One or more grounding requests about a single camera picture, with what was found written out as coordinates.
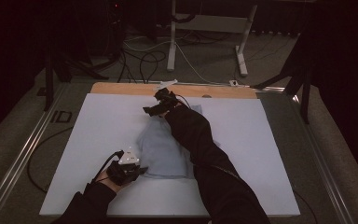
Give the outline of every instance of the white cloth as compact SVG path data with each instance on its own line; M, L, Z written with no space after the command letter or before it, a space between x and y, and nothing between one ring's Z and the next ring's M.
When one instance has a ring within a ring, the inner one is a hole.
M200 105L191 108L201 113ZM137 140L141 150L141 167L148 167L144 176L151 178L194 178L188 150L171 135L168 122L151 117Z

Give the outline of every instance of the hand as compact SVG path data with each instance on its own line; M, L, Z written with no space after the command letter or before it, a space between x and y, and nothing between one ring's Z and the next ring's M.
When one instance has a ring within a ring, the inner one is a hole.
M177 106L179 106L179 105L182 105L182 104L183 104L182 102L179 102L179 103L176 104L175 107L177 107ZM166 112L164 112L164 113L162 113L162 114L159 114L159 116L162 117L162 118L164 118L164 117L168 114L168 112L170 112L170 111L166 111Z
M127 187L130 183L119 186L117 184L115 184L113 181L111 181L109 179L109 175L107 174L106 170L102 171L98 177L97 177L97 182L100 182L102 184L105 184L108 188L110 188L112 191L114 191L115 193L118 193L121 189L124 189L125 187Z

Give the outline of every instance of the white tabletop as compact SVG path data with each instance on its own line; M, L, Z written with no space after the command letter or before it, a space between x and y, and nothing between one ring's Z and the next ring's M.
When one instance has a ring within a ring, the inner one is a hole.
M186 99L191 105L202 106L203 115L211 122L213 139L254 190L267 215L299 215L260 100ZM74 194L84 190L114 152L131 147L139 156L135 140L150 118L142 107L156 103L152 96L88 94L40 214L61 215ZM208 216L196 180L142 176L118 194L110 203L107 214L128 217Z

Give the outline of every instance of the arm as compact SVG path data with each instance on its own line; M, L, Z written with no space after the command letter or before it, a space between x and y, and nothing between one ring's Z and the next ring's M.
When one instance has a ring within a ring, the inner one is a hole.
M104 223L109 203L122 189L107 177L103 171L85 194L76 193L62 216L53 223Z
M209 121L184 105L172 109L165 119L172 136L190 151L200 196L212 223L269 223L245 182L211 167L218 166L239 176L227 154L213 142Z

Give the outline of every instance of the cable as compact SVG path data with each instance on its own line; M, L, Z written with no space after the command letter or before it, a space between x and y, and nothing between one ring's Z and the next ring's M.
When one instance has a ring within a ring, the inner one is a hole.
M181 96L181 95L178 95L178 94L175 94L175 95L176 95L176 96L179 96L179 97L182 98L182 99L184 99L185 102L186 102L186 104L187 104L187 107L188 107L189 109L191 109L190 104L188 103L188 101L186 100L185 97L183 97L183 96Z
M203 78L198 72L197 70L193 67L193 65L188 61L187 57L185 56L185 54L182 52L182 49L179 47L179 45L177 45L175 43L176 47L179 48L180 52L182 53L183 57L185 58L186 62L188 63L188 65L190 65L190 67L193 69L193 71L197 74L197 76L202 79L203 81L207 82L207 83L210 83L210 84L214 84L214 85L223 85L223 86L229 86L228 84L225 84L225 83L218 83L218 82L212 82L212 81L209 81L205 78Z
M37 151L43 144L45 144L49 139L51 139L51 138L53 138L53 137L55 137L55 136L57 136L57 135L59 135L59 134L61 134L61 133L65 133L65 132L67 132L67 131L69 131L69 130L72 130L73 128L74 128L74 127L70 127L70 128L64 129L64 130L62 130L62 131L60 131L60 132L57 132L57 133L51 135L50 137L48 137L48 138L46 138L45 140L43 140L42 142L40 142L40 143L34 148L34 151L31 153L30 159L29 159L28 162L27 162L27 175L28 175L28 178L29 178L29 180L31 181L31 183L32 183L37 189L40 189L40 190L41 190L42 192L44 192L44 193L47 193L47 192L48 192L48 191L46 190L46 188L40 187L40 186L34 181L34 179L33 179L32 176L31 176L31 161L32 161L32 158L33 158L34 154L36 153L36 151Z
M120 159L120 154L121 156L123 156L124 152L123 151L117 151L115 153L113 153L103 164L103 166L101 167L101 169L98 171L97 175L91 180L91 184L94 183L96 181L96 179L98 178L98 175L100 175L100 173L103 171L104 167L106 166L106 164L108 162L110 162L110 160L112 160L112 158L114 158L115 156L117 156Z
M121 68L121 72L120 72L120 75L118 76L118 79L117 79L117 83L120 82L120 80L122 79L123 77L123 74L124 74L124 68L126 67L126 55L124 54L124 50L121 50L120 51L120 55L123 56L123 59L124 59L124 62L123 62L123 67Z
M301 197L301 195L294 189L293 189L293 192L307 205L309 210L312 212L313 219L315 220L315 224L318 224L318 218L316 217L315 213L313 212L313 209L310 207L310 205L307 203L307 201L303 197Z
M160 51L160 50L151 51L151 52L145 52L144 56L142 56L141 58L138 57L138 56L136 56L136 55L134 55L134 54L132 54L132 53L129 53L129 51L128 51L127 49L124 49L124 53L130 55L131 57L134 57L134 58L140 60L140 63L139 63L139 73L140 73L140 75L141 75L141 78L142 78L144 84L147 84L147 83L149 82L150 78L156 73L156 71L157 71L157 69L158 69L158 63L159 63L159 62L162 62L162 61L164 61L164 60L166 59L166 54L165 54L164 52ZM158 59L158 58L155 56L155 53L160 53L160 54L162 54L162 57ZM147 56L153 57L153 58L154 58L154 61L148 61L148 60L146 60L145 57L147 57ZM142 67L142 65L143 65L144 63L154 63L154 64L155 64L154 70L150 73L150 75L149 75L147 78L145 78L145 74L144 74L143 67Z
M265 44L265 45L263 46L263 48L261 48L260 50L258 50L256 53L252 54L252 56L250 56L250 57L248 57L247 59L245 59L245 61L248 61L248 60L252 59L256 54L258 54L258 53L260 53L261 51L263 51L263 49L264 49L267 45L269 45L269 44L271 43L271 41L272 41L272 39L274 38L274 36L275 36L275 35L273 35L272 38L269 39L269 41L267 42L267 44Z
M209 37L209 36L203 35L203 34L200 33L200 32L192 31L192 32L190 32L190 33L188 33L188 34L182 36L182 37L179 38L179 39L186 43L185 45L181 45L181 46L198 45L198 44L208 45L208 44L214 44L214 43L223 41L223 40L225 40L225 39L228 39L231 35L232 35L232 33L224 33L223 36L220 37L220 38L213 38L213 37ZM195 40L195 41L186 40L186 37L188 37L188 36L194 36L194 37L196 38L196 40ZM202 41L201 41L201 38L202 38L202 37L205 38L205 39L210 39L210 40L212 40L212 41L210 41L210 42L202 42Z
M160 46L160 45L163 45L163 44L170 44L171 41L164 41L162 43L159 43L159 44L156 44L155 46L151 47L151 48L148 48L148 49L134 49L132 48L130 45L128 45L126 42L124 42L124 44L127 46L127 48L129 49L132 49L132 50L135 50L135 51L148 51L148 50L151 50L151 49L155 49L156 47Z
M289 41L290 41L290 37L287 39L287 41L286 41L285 44L283 44L282 46L280 46L280 47L278 47L277 49L275 49L274 52L269 53L269 54L266 54L266 55L262 56L261 58L248 59L248 60L245 60L245 61L246 61L246 62L250 62L250 61L255 61L255 60L262 60L262 59L267 58L268 56L274 55L274 54L276 54L280 49L283 49L284 47L286 47L287 44L289 43Z
M145 36L145 35L139 35L139 36L136 36L136 37L134 37L134 38L132 38L132 39L126 39L126 40L124 40L124 42L130 42L130 41L132 41L132 40L137 40L137 39L142 39L142 38L147 38L147 36Z

